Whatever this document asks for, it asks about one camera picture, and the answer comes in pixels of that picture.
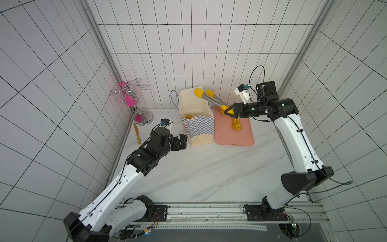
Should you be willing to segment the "yellow steel bread tongs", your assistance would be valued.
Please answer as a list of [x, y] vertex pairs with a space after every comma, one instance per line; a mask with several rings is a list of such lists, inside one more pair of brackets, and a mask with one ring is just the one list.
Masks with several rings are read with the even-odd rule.
[[207, 94], [205, 94], [204, 91], [201, 90], [201, 89], [196, 88], [196, 89], [194, 90], [194, 94], [195, 94], [197, 97], [199, 97], [199, 98], [201, 98], [201, 99], [204, 99], [204, 100], [206, 100], [206, 101], [208, 101], [208, 102], [210, 102], [210, 103], [212, 103], [212, 104], [214, 104], [214, 105], [220, 107], [222, 110], [225, 110], [225, 109], [227, 108], [227, 106], [222, 105], [220, 102], [218, 102], [218, 101], [214, 100], [213, 98], [209, 97], [209, 96], [208, 96]]

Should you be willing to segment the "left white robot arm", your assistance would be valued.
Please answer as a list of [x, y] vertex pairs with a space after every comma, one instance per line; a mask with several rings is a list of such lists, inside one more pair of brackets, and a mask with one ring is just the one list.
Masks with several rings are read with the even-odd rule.
[[187, 135], [173, 136], [165, 127], [153, 129], [150, 137], [127, 157], [122, 171], [103, 192], [79, 213], [71, 212], [65, 217], [66, 240], [107, 242], [127, 225], [141, 219], [150, 220], [154, 202], [145, 195], [138, 196], [129, 205], [120, 202], [169, 152], [186, 149], [187, 140]]

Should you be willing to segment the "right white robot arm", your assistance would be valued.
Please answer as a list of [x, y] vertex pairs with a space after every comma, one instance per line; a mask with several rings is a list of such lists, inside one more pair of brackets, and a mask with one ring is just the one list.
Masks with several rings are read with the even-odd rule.
[[334, 175], [315, 153], [301, 124], [298, 109], [290, 98], [255, 103], [235, 103], [222, 107], [232, 118], [255, 118], [266, 115], [274, 124], [294, 168], [281, 176], [281, 184], [262, 199], [260, 214], [270, 220], [284, 210], [285, 205], [300, 192], [308, 191]]

